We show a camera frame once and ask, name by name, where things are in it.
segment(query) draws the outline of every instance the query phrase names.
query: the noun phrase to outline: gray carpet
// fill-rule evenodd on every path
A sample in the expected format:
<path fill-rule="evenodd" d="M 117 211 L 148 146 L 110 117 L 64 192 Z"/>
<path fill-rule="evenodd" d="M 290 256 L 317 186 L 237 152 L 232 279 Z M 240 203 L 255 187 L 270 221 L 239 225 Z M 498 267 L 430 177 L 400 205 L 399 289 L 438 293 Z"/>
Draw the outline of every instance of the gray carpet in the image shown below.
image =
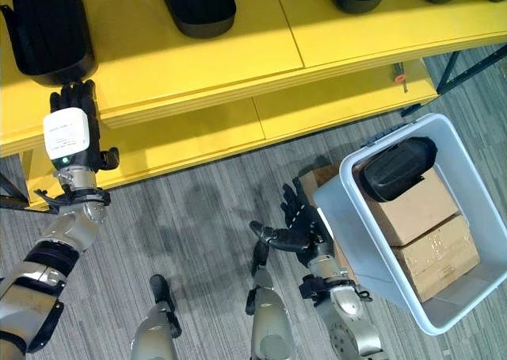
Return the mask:
<path fill-rule="evenodd" d="M 493 47 L 465 52 L 457 71 Z M 448 55 L 428 58 L 437 81 Z M 444 113 L 455 124 L 491 196 L 507 217 L 507 82 L 499 65 L 415 115 Z M 109 218 L 98 241 L 71 275 L 67 308 L 36 359 L 126 359 L 129 343 L 152 306 L 148 279 L 172 282 L 183 335 L 181 359 L 245 360 L 252 319 L 244 313 L 251 286 L 253 219 L 282 225 L 280 186 L 323 155 L 337 162 L 368 137 L 402 122 L 389 113 L 244 155 L 112 191 Z M 15 177 L 19 163 L 1 161 Z M 24 258 L 53 216 L 2 210 L 0 274 Z M 306 270 L 290 254 L 269 260 L 276 291 L 291 313 L 300 359 L 333 359 L 325 328 L 297 289 Z M 487 297 L 447 334 L 423 334 L 409 313 L 377 297 L 368 314 L 391 359 L 504 358 L 507 284 Z"/>

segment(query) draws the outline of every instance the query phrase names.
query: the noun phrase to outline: plastic bin handle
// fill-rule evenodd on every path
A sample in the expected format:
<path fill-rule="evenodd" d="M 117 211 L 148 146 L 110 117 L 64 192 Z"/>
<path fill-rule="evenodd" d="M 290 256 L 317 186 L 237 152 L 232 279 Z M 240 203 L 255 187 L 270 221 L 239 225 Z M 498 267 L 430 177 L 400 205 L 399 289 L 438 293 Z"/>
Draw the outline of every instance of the plastic bin handle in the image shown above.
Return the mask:
<path fill-rule="evenodd" d="M 384 138 L 385 136 L 388 136 L 392 132 L 395 132 L 399 128 L 402 128 L 403 126 L 406 126 L 406 125 L 408 125 L 408 123 L 402 122 L 401 124 L 396 124 L 395 126 L 391 126 L 390 128 L 385 129 L 383 132 L 379 132 L 378 134 L 375 134 L 372 138 L 368 139 L 366 142 L 361 144 L 361 148 L 373 146 L 377 140 Z"/>

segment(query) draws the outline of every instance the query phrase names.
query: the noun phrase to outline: yellow wooden shelf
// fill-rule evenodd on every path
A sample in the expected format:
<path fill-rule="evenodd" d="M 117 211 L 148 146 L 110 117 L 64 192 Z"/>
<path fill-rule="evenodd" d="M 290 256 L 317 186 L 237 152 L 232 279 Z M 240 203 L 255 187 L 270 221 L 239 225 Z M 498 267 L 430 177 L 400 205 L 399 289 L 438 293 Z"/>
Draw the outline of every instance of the yellow wooden shelf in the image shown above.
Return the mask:
<path fill-rule="evenodd" d="M 378 67 L 156 121 L 103 129 L 101 146 L 120 149 L 120 167 L 100 171 L 98 185 L 121 186 L 436 97 L 422 61 L 407 62 L 405 68 L 408 93 L 392 82 L 390 66 Z M 52 177 L 44 146 L 24 155 L 23 163 L 31 208 L 46 209 L 33 191 L 46 189 L 54 197 L 61 189 Z"/>
<path fill-rule="evenodd" d="M 180 33 L 163 0 L 83 1 L 98 63 L 92 78 L 99 112 L 109 126 L 125 125 L 114 123 L 124 113 L 135 112 L 128 124 L 142 121 L 136 111 L 152 109 L 161 99 L 215 93 L 226 84 L 303 66 L 278 0 L 236 0 L 234 26 L 206 40 Z M 5 23 L 0 25 L 1 141 L 2 155 L 8 155 L 43 142 L 42 118 L 50 93 L 58 89 L 40 86 L 17 70 Z"/>
<path fill-rule="evenodd" d="M 280 3 L 305 67 L 384 64 L 393 55 L 422 57 L 442 48 L 469 48 L 478 40 L 507 38 L 507 2 L 382 0 L 373 11 L 359 15 L 339 10 L 332 0 Z"/>
<path fill-rule="evenodd" d="M 507 2 L 383 0 L 365 15 L 330 0 L 236 0 L 231 31 L 179 33 L 163 0 L 84 0 L 101 122 L 120 128 L 398 61 L 507 40 Z M 43 143 L 49 94 L 21 75 L 4 22 L 0 155 Z"/>

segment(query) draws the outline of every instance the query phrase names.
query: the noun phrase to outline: black metal frame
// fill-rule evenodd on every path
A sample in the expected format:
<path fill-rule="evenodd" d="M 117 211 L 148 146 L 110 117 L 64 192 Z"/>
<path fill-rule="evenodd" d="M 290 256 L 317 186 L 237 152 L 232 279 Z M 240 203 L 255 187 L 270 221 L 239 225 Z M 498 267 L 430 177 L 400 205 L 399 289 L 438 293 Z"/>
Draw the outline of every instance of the black metal frame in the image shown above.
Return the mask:
<path fill-rule="evenodd" d="M 29 199 L 2 173 L 0 173 L 0 188 L 3 188 L 8 193 L 8 195 L 0 195 L 0 209 L 55 213 L 53 209 L 49 209 L 48 211 L 32 211 L 31 209 L 26 209 L 26 207 L 29 206 Z"/>
<path fill-rule="evenodd" d="M 448 81 L 449 76 L 451 75 L 451 72 L 454 69 L 454 66 L 456 65 L 456 60 L 458 59 L 460 53 L 461 53 L 461 51 L 454 51 L 451 54 L 451 57 L 449 58 L 449 61 L 448 61 L 447 66 L 444 70 L 444 73 L 442 74 L 442 79 L 440 80 L 440 82 L 438 83 L 438 86 L 436 87 L 436 93 L 438 94 L 438 96 L 430 102 L 435 101 L 439 97 L 446 94 L 448 91 L 453 90 L 458 85 L 461 85 L 463 82 L 474 77 L 476 74 L 484 71 L 488 67 L 495 64 L 497 61 L 500 61 L 501 59 L 506 57 L 507 56 L 507 44 L 504 45 L 503 47 L 499 48 L 497 51 L 493 52 L 491 55 L 487 56 L 485 59 L 479 61 L 478 63 L 476 63 L 472 67 L 468 68 L 465 72 L 457 75 L 451 81 Z M 419 110 L 423 106 L 428 105 L 430 102 L 428 102 L 427 104 L 424 104 L 424 105 L 422 105 L 421 103 L 413 104 L 413 105 L 409 106 L 408 108 L 403 109 L 401 112 L 402 117 L 406 117 L 409 114 L 416 112 L 417 110 Z"/>

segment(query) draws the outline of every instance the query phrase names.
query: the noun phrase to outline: brown cardboard box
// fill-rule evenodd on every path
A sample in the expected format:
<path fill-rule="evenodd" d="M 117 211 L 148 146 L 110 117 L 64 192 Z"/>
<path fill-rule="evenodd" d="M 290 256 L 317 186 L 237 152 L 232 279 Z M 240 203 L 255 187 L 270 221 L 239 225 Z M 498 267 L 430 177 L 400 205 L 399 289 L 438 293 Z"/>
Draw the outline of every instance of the brown cardboard box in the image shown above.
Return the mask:
<path fill-rule="evenodd" d="M 405 247 L 393 247 L 393 252 L 421 302 L 479 263 L 463 216 L 453 216 Z"/>
<path fill-rule="evenodd" d="M 407 245 L 458 212 L 456 203 L 436 171 L 430 168 L 422 176 L 422 182 L 393 201 L 379 203 L 363 192 L 368 207 L 392 247 Z"/>
<path fill-rule="evenodd" d="M 303 190 L 308 197 L 308 201 L 315 206 L 315 201 L 313 198 L 314 192 L 322 186 L 324 183 L 328 182 L 331 178 L 338 175 L 338 165 L 330 164 L 329 166 L 324 166 L 315 170 L 311 170 L 307 172 L 305 175 L 300 176 L 299 180 L 301 181 L 301 186 L 303 186 Z M 349 264 L 349 261 L 345 257 L 345 254 L 340 248 L 340 245 L 335 241 L 334 242 L 334 255 L 336 257 L 336 261 L 340 267 L 344 267 L 349 272 L 349 277 L 353 279 L 355 282 L 356 276 L 354 275 L 353 269 Z"/>

